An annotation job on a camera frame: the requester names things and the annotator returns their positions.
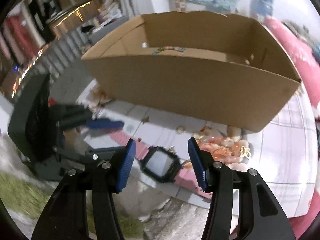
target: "open cardboard box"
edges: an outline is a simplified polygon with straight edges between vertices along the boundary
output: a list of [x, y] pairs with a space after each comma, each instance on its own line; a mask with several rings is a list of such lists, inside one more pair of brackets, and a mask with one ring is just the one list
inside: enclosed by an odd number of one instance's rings
[[[165, 46], [185, 51], [152, 55]], [[116, 99], [255, 132], [301, 82], [287, 53], [258, 21], [206, 11], [137, 16], [82, 60]]]

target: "silver screw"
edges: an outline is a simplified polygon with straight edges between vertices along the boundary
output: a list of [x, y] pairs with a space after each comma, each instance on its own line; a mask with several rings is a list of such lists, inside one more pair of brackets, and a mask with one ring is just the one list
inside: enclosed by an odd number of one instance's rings
[[258, 174], [258, 172], [255, 170], [255, 169], [250, 169], [249, 170], [249, 173], [252, 175], [252, 176], [256, 176]]
[[108, 162], [102, 164], [102, 168], [103, 168], [103, 169], [109, 169], [110, 167], [111, 167], [111, 164], [108, 163]]
[[213, 166], [216, 167], [217, 169], [220, 169], [222, 167], [222, 163], [221, 162], [214, 162]]
[[73, 175], [75, 175], [76, 174], [76, 170], [70, 170], [70, 171], [68, 171], [68, 175], [69, 176], [73, 176]]

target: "watch strap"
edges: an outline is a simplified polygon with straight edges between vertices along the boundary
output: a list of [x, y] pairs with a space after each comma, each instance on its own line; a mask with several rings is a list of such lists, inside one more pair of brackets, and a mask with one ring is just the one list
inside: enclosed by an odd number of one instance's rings
[[193, 170], [182, 168], [174, 179], [174, 184], [179, 187], [184, 187], [191, 192], [208, 199], [212, 197], [212, 193], [205, 193], [202, 188], [198, 186], [196, 175]]
[[145, 145], [142, 141], [130, 137], [122, 130], [110, 133], [109, 136], [111, 139], [113, 139], [116, 143], [120, 144], [121, 146], [126, 146], [129, 139], [134, 139], [136, 142], [136, 159], [138, 161], [142, 160], [149, 151], [149, 147]]

